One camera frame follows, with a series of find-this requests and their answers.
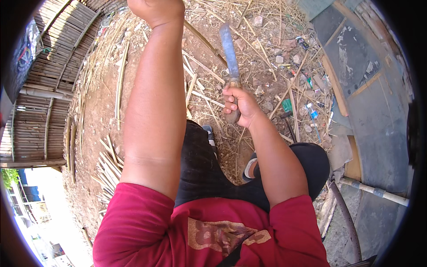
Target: green plant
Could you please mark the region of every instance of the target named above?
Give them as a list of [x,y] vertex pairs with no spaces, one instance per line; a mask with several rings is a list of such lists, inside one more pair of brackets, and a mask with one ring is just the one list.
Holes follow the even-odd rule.
[[3,183],[6,188],[12,188],[12,181],[19,183],[18,181],[18,170],[16,169],[1,169],[1,174],[3,176]]

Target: black shorts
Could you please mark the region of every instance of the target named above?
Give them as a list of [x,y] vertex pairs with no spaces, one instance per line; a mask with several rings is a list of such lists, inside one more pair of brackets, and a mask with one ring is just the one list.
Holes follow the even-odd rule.
[[[326,152],[317,144],[297,143],[289,146],[304,168],[311,200],[319,195],[329,177],[330,165]],[[187,120],[184,144],[181,152],[181,177],[175,207],[183,203],[207,197],[224,197],[250,202],[266,212],[270,203],[264,192],[261,174],[244,184],[231,183],[219,166],[208,132],[197,123]]]

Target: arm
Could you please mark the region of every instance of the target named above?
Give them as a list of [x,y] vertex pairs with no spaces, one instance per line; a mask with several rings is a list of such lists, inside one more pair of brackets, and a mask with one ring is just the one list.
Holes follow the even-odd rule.
[[[308,195],[304,169],[292,150],[279,135],[276,127],[261,111],[255,98],[246,90],[226,87],[223,90],[225,113],[239,108],[242,115],[237,124],[249,129],[257,151],[261,179],[274,207],[289,198]],[[238,107],[233,104],[237,97]]]
[[153,32],[126,110],[120,182],[143,185],[174,200],[186,120],[181,57],[184,4],[181,0],[128,0],[128,5]]

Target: woven bamboo fence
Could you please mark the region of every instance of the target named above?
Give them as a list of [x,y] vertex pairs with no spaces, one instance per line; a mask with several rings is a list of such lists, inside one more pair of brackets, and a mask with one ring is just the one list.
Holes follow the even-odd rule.
[[94,10],[77,0],[47,0],[35,13],[43,45],[52,49],[38,55],[20,90],[0,145],[1,167],[65,165],[73,84],[101,21]]

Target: fist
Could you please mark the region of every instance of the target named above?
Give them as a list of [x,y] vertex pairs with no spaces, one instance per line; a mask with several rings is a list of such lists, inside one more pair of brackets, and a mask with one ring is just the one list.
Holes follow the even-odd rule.
[[163,24],[184,21],[185,6],[182,0],[128,0],[128,6],[152,29]]
[[[230,87],[230,85],[227,84],[222,93],[225,100],[223,112],[229,114],[231,111],[239,109],[241,115],[237,124],[240,126],[249,128],[256,117],[265,116],[255,100],[254,95],[245,88]],[[237,105],[233,103],[235,98],[237,98]]]

